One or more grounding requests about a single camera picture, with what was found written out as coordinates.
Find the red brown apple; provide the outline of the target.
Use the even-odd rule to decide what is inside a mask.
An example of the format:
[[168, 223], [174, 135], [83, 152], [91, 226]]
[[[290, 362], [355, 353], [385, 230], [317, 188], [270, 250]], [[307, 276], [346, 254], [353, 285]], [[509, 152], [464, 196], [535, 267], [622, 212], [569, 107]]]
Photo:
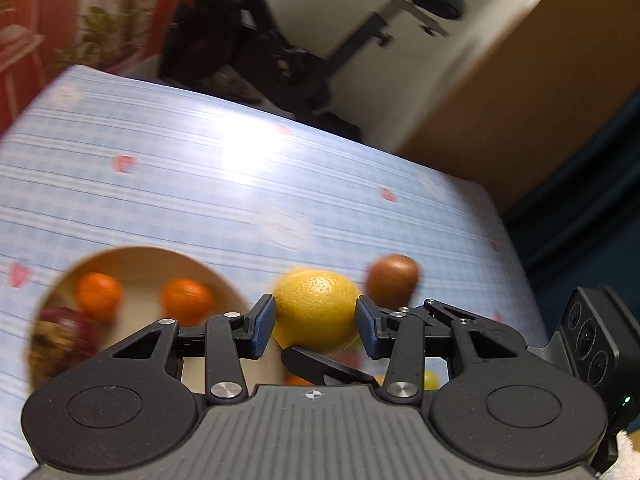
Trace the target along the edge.
[[421, 268], [413, 258], [384, 255], [369, 266], [366, 294], [379, 307], [392, 310], [408, 307], [420, 277]]

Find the dark purple mangosteen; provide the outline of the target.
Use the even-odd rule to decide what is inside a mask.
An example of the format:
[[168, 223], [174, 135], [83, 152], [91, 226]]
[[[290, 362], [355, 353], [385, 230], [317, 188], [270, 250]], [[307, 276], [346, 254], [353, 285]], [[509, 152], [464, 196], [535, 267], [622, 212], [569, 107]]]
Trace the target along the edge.
[[98, 352], [98, 334], [85, 315], [55, 304], [44, 307], [32, 329], [27, 356], [32, 388], [39, 388]]

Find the wooden door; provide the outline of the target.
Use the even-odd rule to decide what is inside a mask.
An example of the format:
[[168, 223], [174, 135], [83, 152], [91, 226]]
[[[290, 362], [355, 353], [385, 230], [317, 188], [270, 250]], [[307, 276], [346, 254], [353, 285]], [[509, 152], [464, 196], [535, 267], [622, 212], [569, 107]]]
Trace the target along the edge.
[[505, 210], [639, 87], [639, 0], [541, 0], [420, 122], [398, 155], [487, 188]]

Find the blue plaid tablecloth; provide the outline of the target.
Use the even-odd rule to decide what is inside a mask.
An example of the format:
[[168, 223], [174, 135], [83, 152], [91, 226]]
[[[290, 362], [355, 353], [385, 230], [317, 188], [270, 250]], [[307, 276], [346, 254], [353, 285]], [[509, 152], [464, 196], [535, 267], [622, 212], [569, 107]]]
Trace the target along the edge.
[[1, 139], [1, 474], [34, 461], [20, 430], [26, 334], [76, 261], [158, 246], [206, 263], [248, 300], [296, 266], [362, 282], [397, 252], [416, 296], [546, 336], [498, 211], [477, 183], [261, 110], [66, 70]]

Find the yellow green apple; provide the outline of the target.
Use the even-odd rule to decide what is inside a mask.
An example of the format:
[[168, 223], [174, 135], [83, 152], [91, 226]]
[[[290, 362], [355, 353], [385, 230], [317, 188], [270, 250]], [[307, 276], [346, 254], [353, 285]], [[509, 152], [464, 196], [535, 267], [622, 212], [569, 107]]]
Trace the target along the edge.
[[437, 390], [440, 388], [440, 380], [434, 370], [424, 370], [423, 388], [426, 391]]

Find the yellow lemon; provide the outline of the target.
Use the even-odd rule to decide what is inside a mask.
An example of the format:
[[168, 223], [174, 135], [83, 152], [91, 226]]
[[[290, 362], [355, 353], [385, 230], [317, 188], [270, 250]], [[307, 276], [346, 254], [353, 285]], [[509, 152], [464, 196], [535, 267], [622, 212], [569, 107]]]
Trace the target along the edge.
[[357, 338], [356, 302], [361, 292], [342, 274], [302, 269], [274, 285], [276, 325], [273, 338], [282, 348], [299, 346], [333, 354]]

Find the small orange mandarin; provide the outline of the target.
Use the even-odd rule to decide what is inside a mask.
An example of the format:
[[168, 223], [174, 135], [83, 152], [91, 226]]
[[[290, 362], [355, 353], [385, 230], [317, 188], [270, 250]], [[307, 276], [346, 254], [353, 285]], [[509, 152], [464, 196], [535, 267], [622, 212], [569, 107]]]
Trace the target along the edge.
[[88, 318], [111, 323], [122, 303], [122, 284], [111, 275], [87, 273], [77, 281], [74, 297], [78, 309]]
[[173, 318], [181, 326], [197, 326], [215, 311], [215, 296], [204, 284], [175, 278], [160, 293], [164, 318]]

